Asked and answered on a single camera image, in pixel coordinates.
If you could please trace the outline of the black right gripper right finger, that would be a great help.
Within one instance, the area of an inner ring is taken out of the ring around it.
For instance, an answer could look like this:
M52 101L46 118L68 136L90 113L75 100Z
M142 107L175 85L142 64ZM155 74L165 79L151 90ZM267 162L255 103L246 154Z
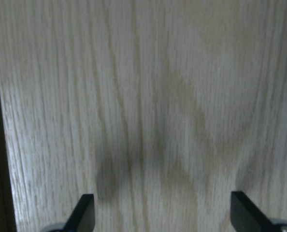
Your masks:
M230 195L230 221L236 232L281 232L242 191Z

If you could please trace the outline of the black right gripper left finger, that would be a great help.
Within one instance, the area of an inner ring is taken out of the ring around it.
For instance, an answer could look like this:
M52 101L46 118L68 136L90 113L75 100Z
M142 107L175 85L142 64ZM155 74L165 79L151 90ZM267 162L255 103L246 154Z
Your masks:
M72 211L62 232L93 232L96 225L93 194L83 194Z

